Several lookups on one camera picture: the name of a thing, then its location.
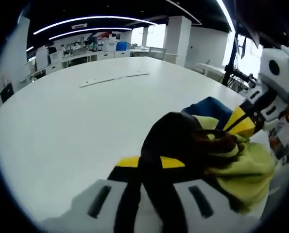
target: round table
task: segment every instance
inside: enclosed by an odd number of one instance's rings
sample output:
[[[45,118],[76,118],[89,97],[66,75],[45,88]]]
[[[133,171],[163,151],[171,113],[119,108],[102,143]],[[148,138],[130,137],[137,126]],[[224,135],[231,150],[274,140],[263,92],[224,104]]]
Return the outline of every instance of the round table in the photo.
[[[91,80],[123,78],[84,88]],[[32,220],[57,217],[122,157],[139,155],[152,125],[208,96],[243,97],[197,72],[149,57],[90,62],[47,75],[0,108],[0,168]],[[254,141],[266,145],[265,132]]]

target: ceiling light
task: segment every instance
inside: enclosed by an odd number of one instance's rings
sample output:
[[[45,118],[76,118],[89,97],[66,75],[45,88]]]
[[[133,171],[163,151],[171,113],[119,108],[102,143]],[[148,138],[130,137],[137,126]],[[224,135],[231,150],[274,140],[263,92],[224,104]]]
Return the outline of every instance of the ceiling light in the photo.
[[[219,4],[221,10],[223,11],[225,17],[226,17],[226,20],[228,22],[228,25],[230,26],[231,28],[231,31],[232,32],[235,32],[235,27],[233,25],[233,22],[232,22],[232,19],[230,17],[230,14],[228,13],[227,9],[226,9],[226,6],[224,5],[224,2],[222,0],[216,0],[217,3]]]
[[[61,35],[56,35],[54,37],[49,38],[49,40],[64,36],[64,35],[69,35],[72,33],[80,33],[80,32],[86,32],[86,31],[93,31],[93,30],[132,30],[130,28],[89,28],[89,29],[83,29],[83,30],[77,30],[77,31],[72,31],[69,33],[63,33]]]
[[[29,47],[26,51],[28,52],[28,51],[30,51],[31,49],[33,49],[34,48],[34,46],[31,46],[31,47]]]
[[[186,9],[182,8],[177,3],[175,3],[175,2],[173,2],[171,0],[166,0],[166,1],[171,3],[174,6],[178,7],[180,10],[184,11],[185,13],[187,13],[189,16],[191,16],[194,20],[196,20],[199,23],[198,25],[202,25],[202,23],[194,15],[192,15],[190,12],[188,12]]]
[[[149,23],[149,24],[152,24],[152,25],[157,25],[157,23],[152,23],[152,22],[149,22],[149,21],[146,21],[146,20],[142,20],[142,19],[138,19],[138,18],[130,18],[130,17],[120,17],[120,16],[88,16],[88,17],[82,17],[82,18],[73,18],[73,19],[68,19],[68,20],[65,20],[65,21],[61,21],[59,23],[55,23],[55,24],[52,24],[52,25],[49,25],[45,28],[42,28],[38,31],[36,31],[35,33],[33,33],[33,35],[36,35],[40,32],[43,32],[49,28],[52,28],[52,27],[55,27],[55,26],[58,26],[58,25],[61,25],[61,24],[64,24],[64,23],[69,23],[69,22],[73,22],[73,21],[77,21],[77,20],[84,20],[84,19],[94,19],[94,18],[116,18],[116,19],[127,19],[127,20],[133,20],[133,21],[138,21],[138,22],[143,22],[143,23]]]

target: blue fabric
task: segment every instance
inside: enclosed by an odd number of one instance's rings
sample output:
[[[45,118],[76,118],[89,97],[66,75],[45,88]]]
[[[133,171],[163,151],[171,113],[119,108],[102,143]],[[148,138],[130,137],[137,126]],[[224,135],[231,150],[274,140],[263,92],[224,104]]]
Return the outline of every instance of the blue fabric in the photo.
[[[223,130],[233,111],[213,97],[208,97],[182,110],[190,115],[213,117],[219,120],[217,130]]]

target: black ceiling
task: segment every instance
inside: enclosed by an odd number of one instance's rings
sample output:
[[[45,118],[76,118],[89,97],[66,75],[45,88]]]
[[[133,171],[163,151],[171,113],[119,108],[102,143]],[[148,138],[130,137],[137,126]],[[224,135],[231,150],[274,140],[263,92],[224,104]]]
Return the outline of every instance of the black ceiling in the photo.
[[[226,18],[216,0],[175,0],[175,3],[178,3],[181,7],[200,20],[203,27],[224,32],[229,31]],[[87,23],[87,28],[136,28],[149,26],[146,23],[130,25],[131,23],[134,23],[134,21],[124,19],[87,19],[58,25],[37,35],[33,35],[33,32],[41,28],[67,19],[87,16],[123,16],[150,19],[161,16],[159,19],[149,20],[161,24],[167,23],[168,17],[170,16],[180,15],[189,18],[193,24],[198,23],[190,15],[186,14],[184,11],[166,0],[103,0],[100,2],[91,0],[69,2],[65,0],[36,0],[31,3],[26,13],[26,16],[30,19],[28,47],[34,46],[37,48],[41,45],[47,44],[49,42],[48,38],[62,33],[71,32],[73,31],[71,26],[80,23]]]

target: window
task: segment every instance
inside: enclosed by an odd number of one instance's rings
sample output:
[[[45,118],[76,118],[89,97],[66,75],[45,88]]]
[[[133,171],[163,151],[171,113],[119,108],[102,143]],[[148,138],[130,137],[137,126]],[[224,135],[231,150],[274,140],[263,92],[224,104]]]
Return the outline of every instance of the window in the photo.
[[[146,46],[162,49],[164,47],[165,32],[166,32],[165,24],[151,25],[148,28],[148,38]]]
[[[131,33],[131,43],[142,46],[143,27],[133,29]]]
[[[229,36],[228,36],[224,60],[222,64],[224,66],[229,63],[231,53],[232,53],[232,48],[233,48],[234,35],[230,35],[230,34],[234,34],[234,33],[229,33]],[[244,74],[246,75],[253,74],[255,78],[258,78],[258,74],[260,71],[260,64],[261,64],[261,56],[263,52],[263,46],[259,45],[259,47],[257,48],[253,40],[247,38],[245,56],[241,59],[242,48],[240,46],[243,45],[244,39],[245,39],[244,36],[242,35],[238,36],[240,55],[237,54],[234,65],[237,66],[237,69],[239,69]]]

